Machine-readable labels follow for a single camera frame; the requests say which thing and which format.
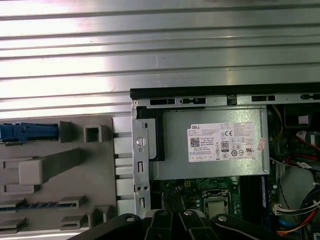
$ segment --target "green circuit board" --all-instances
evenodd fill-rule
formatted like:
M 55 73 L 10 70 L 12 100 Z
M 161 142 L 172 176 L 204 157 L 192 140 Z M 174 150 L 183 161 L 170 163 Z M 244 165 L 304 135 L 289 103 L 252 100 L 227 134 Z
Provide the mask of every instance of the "green circuit board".
M 154 180 L 151 182 L 152 209 L 161 208 L 160 203 L 163 192 L 178 186 L 182 188 L 182 199 L 186 209 L 205 212 L 205 199 L 210 197 L 208 194 L 221 190 L 223 192 L 221 194 L 228 196 L 228 213 L 242 217 L 239 177 Z

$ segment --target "80 plus logo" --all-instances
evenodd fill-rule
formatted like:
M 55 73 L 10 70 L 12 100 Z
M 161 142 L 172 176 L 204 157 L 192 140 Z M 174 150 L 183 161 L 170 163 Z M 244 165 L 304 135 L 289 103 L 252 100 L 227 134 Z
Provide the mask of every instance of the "80 plus logo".
M 221 142 L 221 152 L 223 152 L 223 153 L 229 152 L 229 142 L 228 141 Z

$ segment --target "white connector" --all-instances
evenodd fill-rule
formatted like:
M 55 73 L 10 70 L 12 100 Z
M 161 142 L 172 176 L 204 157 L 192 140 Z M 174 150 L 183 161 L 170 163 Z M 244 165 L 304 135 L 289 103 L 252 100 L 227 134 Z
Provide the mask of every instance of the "white connector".
M 271 205 L 271 212 L 272 212 L 274 215 L 276 215 L 276 216 L 279 216 L 279 215 L 282 214 L 281 212 L 278 211 L 278 207 L 281 208 L 281 204 L 279 204 L 279 203 L 273 203 L 273 204 Z

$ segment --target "sticker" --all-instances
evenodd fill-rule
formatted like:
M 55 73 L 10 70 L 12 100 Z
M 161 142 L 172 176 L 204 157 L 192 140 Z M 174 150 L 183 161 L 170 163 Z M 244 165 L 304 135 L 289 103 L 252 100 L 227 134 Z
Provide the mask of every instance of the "sticker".
M 297 162 L 296 164 L 298 164 L 303 169 L 312 169 L 312 166 L 306 164 L 305 162 Z
M 187 136 L 191 163 L 256 159 L 252 122 L 193 124 Z
M 309 124 L 309 116 L 308 115 L 299 116 L 298 122 L 299 122 L 299 124 Z
M 298 131 L 296 133 L 296 136 L 300 139 L 302 139 L 303 141 L 306 141 L 306 135 L 307 135 L 307 132 L 306 131 Z
M 265 149 L 266 143 L 267 143 L 267 139 L 263 137 L 260 138 L 260 142 L 257 149 L 262 152 Z

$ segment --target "power supply label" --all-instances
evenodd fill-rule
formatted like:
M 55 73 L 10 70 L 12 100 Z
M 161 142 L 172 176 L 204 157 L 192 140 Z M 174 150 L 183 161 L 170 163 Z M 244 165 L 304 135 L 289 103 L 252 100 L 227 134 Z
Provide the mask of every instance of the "power supply label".
M 256 159 L 252 122 L 193 124 L 187 136 L 191 163 Z

